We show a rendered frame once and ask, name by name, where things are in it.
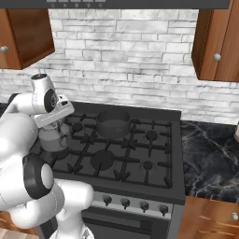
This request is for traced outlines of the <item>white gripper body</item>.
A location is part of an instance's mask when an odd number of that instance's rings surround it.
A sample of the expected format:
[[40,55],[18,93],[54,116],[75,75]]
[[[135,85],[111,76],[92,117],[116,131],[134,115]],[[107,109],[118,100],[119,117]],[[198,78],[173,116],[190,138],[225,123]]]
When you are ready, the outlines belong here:
[[45,127],[52,124],[52,122],[67,117],[75,112],[75,109],[71,102],[62,101],[58,102],[55,108],[47,114],[35,115],[34,120],[38,128]]

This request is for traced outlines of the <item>dark grey gas stove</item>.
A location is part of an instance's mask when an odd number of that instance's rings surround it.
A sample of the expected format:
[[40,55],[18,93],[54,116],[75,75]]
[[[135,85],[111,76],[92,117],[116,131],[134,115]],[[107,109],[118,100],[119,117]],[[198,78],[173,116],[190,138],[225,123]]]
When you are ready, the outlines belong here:
[[[66,119],[72,129],[68,149],[50,153],[35,144],[32,151],[49,163],[55,177],[93,186],[89,209],[167,219],[167,239],[176,239],[185,204],[180,112],[87,103],[74,107]],[[130,115],[131,129],[124,137],[106,139],[97,133],[96,118],[108,109],[124,109]],[[104,195],[112,198],[109,205]],[[126,209],[122,198],[130,201]],[[149,204],[146,212],[141,202]],[[165,216],[160,205],[168,206]]]

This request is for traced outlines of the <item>dark grey cooking pot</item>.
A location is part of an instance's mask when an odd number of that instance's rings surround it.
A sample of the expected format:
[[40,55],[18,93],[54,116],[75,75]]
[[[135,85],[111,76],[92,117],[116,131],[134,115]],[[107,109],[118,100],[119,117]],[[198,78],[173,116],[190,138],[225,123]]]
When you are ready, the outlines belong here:
[[108,109],[96,118],[97,133],[106,139],[118,139],[131,129],[131,117],[124,109]]

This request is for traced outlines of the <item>dark oven door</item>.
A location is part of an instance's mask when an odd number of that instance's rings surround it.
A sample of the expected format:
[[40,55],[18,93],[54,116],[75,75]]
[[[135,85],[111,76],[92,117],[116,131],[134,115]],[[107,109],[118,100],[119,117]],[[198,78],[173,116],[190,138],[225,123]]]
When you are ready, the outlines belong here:
[[100,208],[84,210],[82,217],[95,239],[167,239],[167,219]]

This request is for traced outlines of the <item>dark grey range hood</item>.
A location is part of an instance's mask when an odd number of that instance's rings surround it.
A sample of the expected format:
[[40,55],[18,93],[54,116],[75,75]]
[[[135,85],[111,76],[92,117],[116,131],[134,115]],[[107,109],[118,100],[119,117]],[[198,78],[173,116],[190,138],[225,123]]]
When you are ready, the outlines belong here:
[[0,8],[227,9],[230,0],[0,0]]

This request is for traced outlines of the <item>brown wooden wall cupboard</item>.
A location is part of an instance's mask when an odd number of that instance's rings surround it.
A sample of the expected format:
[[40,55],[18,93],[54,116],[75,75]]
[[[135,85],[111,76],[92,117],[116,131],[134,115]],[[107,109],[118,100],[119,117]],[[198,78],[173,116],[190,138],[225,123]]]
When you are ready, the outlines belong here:
[[49,11],[0,8],[0,69],[22,70],[55,51]]
[[199,10],[191,59],[200,80],[239,82],[239,0],[228,9]]

